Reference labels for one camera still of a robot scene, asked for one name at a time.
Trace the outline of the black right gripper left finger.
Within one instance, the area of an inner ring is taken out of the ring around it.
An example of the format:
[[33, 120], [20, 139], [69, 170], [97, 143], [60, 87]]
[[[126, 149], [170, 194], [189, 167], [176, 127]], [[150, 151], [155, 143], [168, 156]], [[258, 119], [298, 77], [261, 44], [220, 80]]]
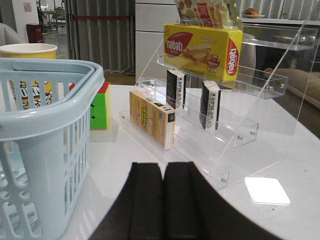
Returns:
[[163, 238], [162, 174], [157, 163], [131, 165], [119, 195], [91, 240], [161, 240]]

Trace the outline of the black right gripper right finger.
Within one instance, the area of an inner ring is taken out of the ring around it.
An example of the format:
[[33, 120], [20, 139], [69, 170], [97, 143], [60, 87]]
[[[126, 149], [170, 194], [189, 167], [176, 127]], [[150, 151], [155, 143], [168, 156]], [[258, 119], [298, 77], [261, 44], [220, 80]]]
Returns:
[[193, 162], [171, 162], [164, 174], [167, 240], [277, 240], [231, 206]]

